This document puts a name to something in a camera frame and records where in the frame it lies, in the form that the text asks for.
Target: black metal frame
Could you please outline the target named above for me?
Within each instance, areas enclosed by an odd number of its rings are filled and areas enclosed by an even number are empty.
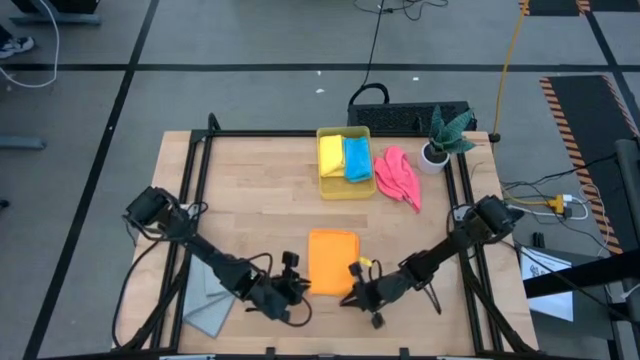
[[[212,144],[214,137],[315,137],[315,130],[222,130],[217,120],[211,114],[209,116],[209,128],[207,130],[192,130],[191,137],[189,140],[189,148],[187,152],[187,158],[185,163],[185,168],[183,171],[183,178],[180,188],[179,200],[181,202],[186,202],[188,193],[189,193],[189,184],[191,182],[191,178],[193,175],[193,166],[195,160],[195,154],[198,147],[198,144],[204,140],[204,149],[202,153],[202,162],[200,164],[200,171],[198,174],[198,182],[196,186],[196,193],[194,202],[202,201],[204,186],[206,184],[208,165],[211,156]],[[372,137],[423,137],[418,133],[412,132],[372,132]],[[460,175],[462,177],[463,184],[463,192],[465,195],[465,201],[467,203],[473,203],[473,193],[471,189],[471,179],[469,178],[469,172],[467,168],[466,158],[464,154],[458,156],[458,164],[460,167]],[[449,195],[449,202],[452,208],[458,206],[458,198],[456,193],[455,181],[453,177],[453,170],[451,162],[447,163],[445,166],[445,178],[447,181],[447,190]],[[489,281],[489,273],[486,264],[486,257],[484,255],[483,248],[481,246],[475,249],[478,255],[477,258],[477,266],[480,274],[480,279],[483,288],[487,292],[487,294],[493,298],[493,294],[491,292],[491,285]],[[167,262],[165,264],[164,275],[162,279],[162,288],[160,295],[166,294],[167,288],[171,283],[173,278],[173,274],[176,267],[177,262],[177,245],[171,244],[169,248],[169,253],[167,254]],[[182,266],[189,266],[189,262],[191,260],[191,255],[188,252],[185,252],[183,258]],[[466,254],[460,254],[460,262],[468,261],[468,257]],[[182,329],[182,309],[184,306],[184,300],[186,295],[186,284],[184,282],[183,287],[180,289],[176,301],[176,312],[173,318],[173,324],[171,326],[171,336],[170,343],[168,347],[160,347],[160,339],[162,338],[162,329],[164,325],[164,319],[159,321],[156,327],[153,330],[150,348],[149,349],[138,349],[138,350],[126,350],[126,351],[114,351],[109,353],[101,353],[101,354],[87,354],[87,355],[75,355],[75,356],[63,356],[63,357],[55,357],[55,358],[39,358],[41,360],[85,360],[85,359],[123,359],[123,360],[141,360],[141,359],[159,359],[163,356],[170,355],[178,355],[178,346],[180,340],[180,333]],[[464,286],[465,299],[467,303],[467,310],[469,316],[469,325],[471,328],[471,335],[473,341],[474,352],[476,356],[480,356],[481,353],[485,352],[483,341],[482,341],[482,329],[480,327],[480,319],[478,317],[478,309],[475,302],[475,297],[473,295],[472,290],[467,286]],[[518,356],[521,354],[515,353],[502,353],[502,339],[500,336],[497,327],[491,320],[489,320],[489,329],[491,332],[491,339],[493,345],[493,351],[501,352],[503,358],[510,358],[511,355]],[[242,354],[216,354],[216,359],[275,359],[275,349],[274,348],[266,348],[264,355],[242,355]],[[277,355],[278,359],[305,359],[308,360],[312,358],[309,355]],[[411,356],[409,354],[409,349],[407,348],[399,348],[398,356],[343,356],[343,355],[332,355],[332,359],[348,359],[348,360],[360,360],[360,359],[436,359],[437,356]]]

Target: gray towel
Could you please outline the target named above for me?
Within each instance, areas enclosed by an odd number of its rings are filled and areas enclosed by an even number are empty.
[[[213,270],[192,256],[182,320],[215,338],[233,306],[234,299],[235,297],[220,285],[220,280],[213,274]]]

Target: wooden table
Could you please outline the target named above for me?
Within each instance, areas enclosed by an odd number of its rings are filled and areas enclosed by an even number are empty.
[[[499,195],[487,134],[467,136],[478,145],[467,153],[475,199]],[[165,133],[153,186],[178,194],[188,139],[189,132]],[[274,273],[281,271],[278,260],[282,251],[294,251],[300,255],[298,270],[306,277],[309,231],[345,229],[360,236],[361,255],[380,259],[385,271],[395,271],[400,260],[445,238],[445,218],[450,208],[447,186],[443,174],[427,176],[417,170],[416,156],[423,143],[421,138],[373,138],[371,144],[377,156],[390,145],[407,151],[422,183],[422,212],[416,215],[409,205],[396,203],[381,193],[367,200],[323,201],[318,191],[315,138],[216,137],[204,195],[210,208],[201,218],[199,233],[235,256],[271,252],[276,258]],[[453,167],[462,203],[462,185],[457,166]],[[196,178],[194,174],[192,188]],[[141,238],[135,256],[150,244]],[[121,341],[131,338],[156,303],[167,247],[160,244],[131,277],[120,313]],[[486,246],[485,252],[496,304],[522,338],[537,348],[515,253],[504,244]],[[258,265],[266,268],[266,261]],[[379,330],[371,326],[369,314],[339,307],[337,297],[307,295],[313,319],[303,328],[271,321],[258,312],[247,313],[245,304],[236,301],[217,339],[183,325],[179,351],[264,354],[266,347],[273,346],[278,354],[397,355],[400,347],[407,347],[412,355],[472,355],[457,257],[440,267],[433,286],[442,315],[438,316],[423,292],[408,291],[382,310],[386,325]],[[486,312],[476,302],[484,346],[490,349]],[[295,307],[292,321],[303,320],[306,312],[303,305]],[[166,316],[165,345],[173,310]]]

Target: orange cloth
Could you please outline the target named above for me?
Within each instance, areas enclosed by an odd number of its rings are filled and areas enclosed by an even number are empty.
[[[354,279],[349,265],[358,261],[358,235],[350,231],[313,229],[309,234],[311,293],[347,295]]]

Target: shoe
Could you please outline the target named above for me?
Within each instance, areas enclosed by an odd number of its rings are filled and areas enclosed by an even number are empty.
[[[0,48],[0,59],[6,59],[13,54],[27,52],[36,45],[32,37],[11,38]]]

